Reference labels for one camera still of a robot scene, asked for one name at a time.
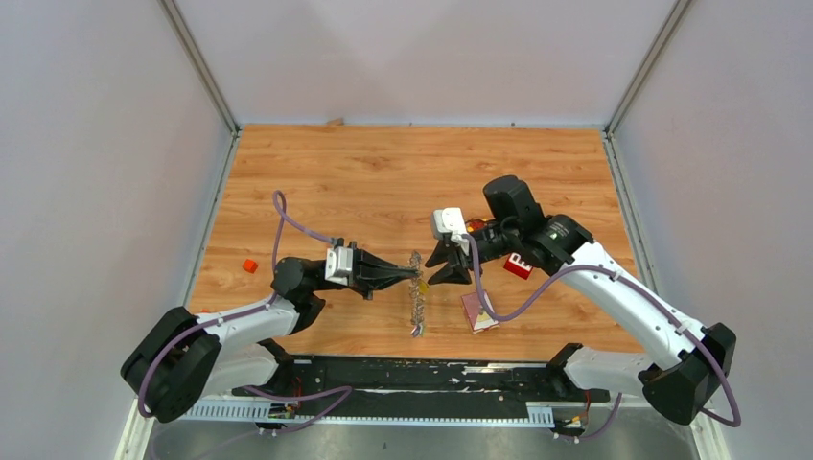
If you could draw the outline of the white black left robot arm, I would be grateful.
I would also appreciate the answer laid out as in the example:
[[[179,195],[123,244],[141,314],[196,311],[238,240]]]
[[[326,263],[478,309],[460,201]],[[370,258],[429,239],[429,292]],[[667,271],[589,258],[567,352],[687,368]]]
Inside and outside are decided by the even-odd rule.
[[[234,388],[260,385],[271,396],[284,395],[294,372],[275,340],[315,322],[326,305],[320,291],[348,289],[369,300],[419,275],[353,244],[330,248],[321,260],[283,258],[273,268],[267,299],[214,313],[166,311],[120,375],[135,393],[139,414],[161,423],[184,415],[202,397]]]

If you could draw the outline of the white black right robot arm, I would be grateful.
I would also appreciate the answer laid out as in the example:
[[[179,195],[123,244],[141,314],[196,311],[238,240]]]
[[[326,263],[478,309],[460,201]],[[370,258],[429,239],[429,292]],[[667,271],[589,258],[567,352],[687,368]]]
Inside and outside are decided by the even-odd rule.
[[[567,345],[549,363],[553,368],[547,386],[553,396],[567,401],[583,390],[602,389],[643,398],[678,425],[705,414],[725,426],[741,426],[728,381],[736,346],[729,327],[706,326],[669,305],[575,219],[546,214],[517,176],[490,181],[483,195],[492,216],[480,225],[470,224],[457,207],[432,212],[430,228],[437,245],[426,265],[439,269],[430,284],[474,285],[486,314],[504,323],[562,281],[603,309],[642,347],[634,354]],[[499,314],[485,297],[482,266],[512,254],[548,278],[516,310]]]

